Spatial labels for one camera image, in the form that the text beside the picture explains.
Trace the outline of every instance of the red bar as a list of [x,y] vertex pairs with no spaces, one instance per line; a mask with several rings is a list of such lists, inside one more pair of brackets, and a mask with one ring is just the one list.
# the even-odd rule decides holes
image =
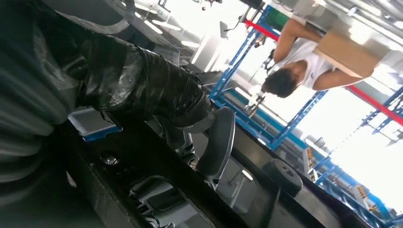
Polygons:
[[363,100],[367,101],[370,105],[374,108],[381,111],[383,114],[391,118],[392,120],[396,121],[398,124],[403,126],[403,118],[398,116],[396,113],[390,111],[387,107],[383,106],[382,104],[378,103],[372,97],[368,96],[366,93],[358,89],[357,87],[350,85],[348,87],[351,91],[353,91],[358,97],[362,98]]
[[245,21],[245,24],[247,25],[247,26],[252,26],[254,29],[256,29],[257,31],[259,31],[259,32],[261,32],[261,33],[263,33],[263,34],[265,34],[267,37],[270,37],[272,40],[274,40],[274,41],[278,41],[278,35],[277,34],[273,34],[273,33],[271,33],[271,32],[269,32],[269,31],[267,31],[264,27],[262,27],[262,26],[260,26],[260,25],[257,25],[257,24],[255,24],[255,23],[253,23],[252,21],[250,21],[250,20],[246,20]]

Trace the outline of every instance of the cardboard box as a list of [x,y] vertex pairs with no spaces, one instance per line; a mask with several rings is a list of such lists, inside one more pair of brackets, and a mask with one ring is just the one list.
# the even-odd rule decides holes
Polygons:
[[[315,53],[326,59],[343,72],[360,78],[370,76],[379,62],[387,55],[389,48],[371,38],[371,32],[357,31],[341,21],[333,27],[319,42]],[[352,32],[362,33],[358,43],[352,40]]]

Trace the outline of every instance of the man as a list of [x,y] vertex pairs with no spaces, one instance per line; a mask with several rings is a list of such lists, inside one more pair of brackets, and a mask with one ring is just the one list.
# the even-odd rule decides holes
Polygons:
[[326,62],[313,51],[321,36],[295,19],[290,19],[281,31],[273,60],[280,67],[268,76],[262,91],[285,98],[298,86],[327,90],[348,86],[363,78],[350,76]]

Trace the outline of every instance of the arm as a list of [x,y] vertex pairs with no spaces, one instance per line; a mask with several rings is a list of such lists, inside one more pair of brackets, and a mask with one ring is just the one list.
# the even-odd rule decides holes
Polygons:
[[274,51],[274,62],[278,63],[289,54],[296,38],[305,38],[319,43],[321,36],[312,29],[306,28],[295,19],[289,19],[281,31],[276,50]]
[[320,91],[335,87],[349,86],[361,80],[363,79],[350,76],[341,70],[335,70],[321,74],[315,81],[313,89]]

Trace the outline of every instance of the dark hair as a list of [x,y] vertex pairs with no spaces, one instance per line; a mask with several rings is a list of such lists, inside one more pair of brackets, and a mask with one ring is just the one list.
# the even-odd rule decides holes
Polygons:
[[297,88],[297,80],[290,69],[280,69],[269,75],[262,85],[262,92],[286,98]]

